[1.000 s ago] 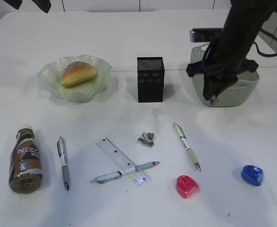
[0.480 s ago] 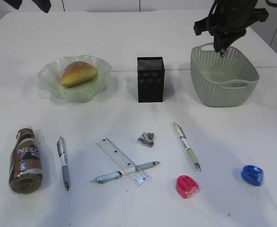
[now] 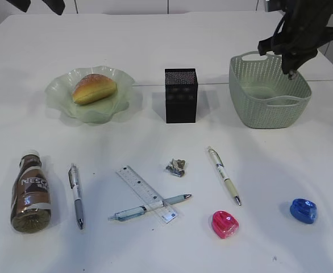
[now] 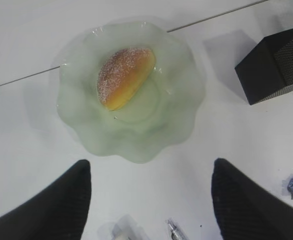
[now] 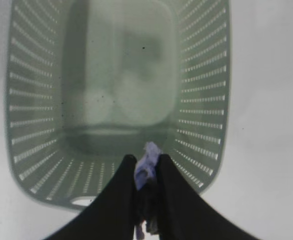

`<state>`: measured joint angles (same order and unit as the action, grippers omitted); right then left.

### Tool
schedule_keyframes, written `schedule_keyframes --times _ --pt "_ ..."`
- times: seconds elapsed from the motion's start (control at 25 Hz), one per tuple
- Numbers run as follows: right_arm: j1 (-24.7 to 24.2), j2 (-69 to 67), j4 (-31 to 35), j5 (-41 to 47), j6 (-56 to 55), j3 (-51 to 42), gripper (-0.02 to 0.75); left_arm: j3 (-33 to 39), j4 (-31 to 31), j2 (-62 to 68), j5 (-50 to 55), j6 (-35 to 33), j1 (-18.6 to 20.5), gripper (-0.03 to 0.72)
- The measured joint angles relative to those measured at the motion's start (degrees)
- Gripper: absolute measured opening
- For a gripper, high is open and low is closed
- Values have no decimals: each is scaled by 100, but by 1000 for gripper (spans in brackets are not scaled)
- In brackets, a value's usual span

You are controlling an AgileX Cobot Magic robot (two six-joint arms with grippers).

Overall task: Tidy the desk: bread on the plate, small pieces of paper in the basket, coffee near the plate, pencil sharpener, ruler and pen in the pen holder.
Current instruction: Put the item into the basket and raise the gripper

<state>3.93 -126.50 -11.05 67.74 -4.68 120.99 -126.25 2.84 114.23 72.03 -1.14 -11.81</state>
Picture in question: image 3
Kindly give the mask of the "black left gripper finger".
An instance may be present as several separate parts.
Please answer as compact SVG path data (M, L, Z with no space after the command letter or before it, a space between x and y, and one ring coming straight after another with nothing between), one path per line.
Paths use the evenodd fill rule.
M26 13L28 8L30 7L31 1L30 0L7 0L8 3L12 4L18 10Z
M65 9L63 0L43 0L43 2L57 15L62 15Z

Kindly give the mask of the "blue black right robot arm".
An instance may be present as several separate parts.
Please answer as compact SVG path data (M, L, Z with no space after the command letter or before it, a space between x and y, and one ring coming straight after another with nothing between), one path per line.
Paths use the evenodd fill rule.
M268 52L281 56L283 74L292 80L298 69L315 58L318 48L333 41L333 27L328 21L333 15L331 0L265 1L266 12L283 11L273 35L258 43L261 56Z

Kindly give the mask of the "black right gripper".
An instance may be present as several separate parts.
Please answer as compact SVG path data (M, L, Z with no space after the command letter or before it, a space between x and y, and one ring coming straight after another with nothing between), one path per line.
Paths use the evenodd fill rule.
M321 9L309 15L294 15L286 12L273 35L258 43L261 56L272 51L282 58L282 72L287 75L297 70L318 54L318 48L333 42L333 27L327 23L333 9Z

